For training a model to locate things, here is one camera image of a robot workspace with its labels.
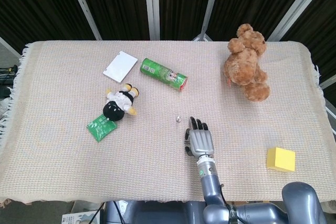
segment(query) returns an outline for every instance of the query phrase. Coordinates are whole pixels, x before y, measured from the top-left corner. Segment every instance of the metal arm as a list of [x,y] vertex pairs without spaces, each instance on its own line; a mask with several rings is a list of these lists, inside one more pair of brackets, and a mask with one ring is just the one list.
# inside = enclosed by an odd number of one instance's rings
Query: metal arm
[[211,133],[205,123],[191,117],[192,130],[185,134],[188,154],[196,158],[201,178],[202,191],[207,207],[203,211],[206,224],[228,224],[230,221],[243,224],[327,224],[315,190],[308,184],[294,182],[282,189],[282,198],[287,214],[271,203],[256,203],[238,206],[225,205],[214,155]]

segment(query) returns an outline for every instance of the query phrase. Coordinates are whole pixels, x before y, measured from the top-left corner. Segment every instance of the yellow sponge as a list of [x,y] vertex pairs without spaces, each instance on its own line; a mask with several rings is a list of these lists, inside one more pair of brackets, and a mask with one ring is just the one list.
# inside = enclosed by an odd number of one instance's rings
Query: yellow sponge
[[281,172],[294,172],[295,152],[279,147],[268,149],[266,167]]

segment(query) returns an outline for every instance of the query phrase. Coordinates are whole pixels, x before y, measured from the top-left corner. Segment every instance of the beige tablecloth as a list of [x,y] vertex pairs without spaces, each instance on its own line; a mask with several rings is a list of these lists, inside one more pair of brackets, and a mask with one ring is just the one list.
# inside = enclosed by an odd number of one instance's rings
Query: beige tablecloth
[[[226,85],[226,42],[31,44],[0,141],[0,200],[202,200],[196,160],[184,153],[191,115],[211,130],[227,200],[280,200],[292,181],[336,199],[336,147],[310,53],[296,42],[267,46],[260,65],[271,95],[252,103]],[[102,113],[106,89],[122,86],[102,74],[121,50],[139,60],[124,80],[140,91],[138,115],[97,143],[86,125]],[[146,57],[188,76],[185,89],[142,74]],[[274,146],[296,152],[294,173],[266,169]]]

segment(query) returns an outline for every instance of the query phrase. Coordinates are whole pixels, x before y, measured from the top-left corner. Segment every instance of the brown teddy bear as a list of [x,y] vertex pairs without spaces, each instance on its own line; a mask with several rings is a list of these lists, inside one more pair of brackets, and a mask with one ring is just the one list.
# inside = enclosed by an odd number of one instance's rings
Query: brown teddy bear
[[231,55],[224,64],[224,74],[229,86],[232,81],[241,87],[248,100],[261,102],[270,92],[267,74],[258,64],[258,58],[266,51],[265,39],[250,24],[239,26],[237,37],[227,45]]

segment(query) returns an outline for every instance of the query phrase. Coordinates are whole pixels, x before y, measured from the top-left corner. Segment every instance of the green can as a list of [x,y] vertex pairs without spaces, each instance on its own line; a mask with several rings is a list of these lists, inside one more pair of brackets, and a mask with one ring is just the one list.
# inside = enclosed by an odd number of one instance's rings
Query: green can
[[150,59],[144,59],[140,71],[156,80],[162,81],[177,90],[182,90],[188,77],[166,68]]

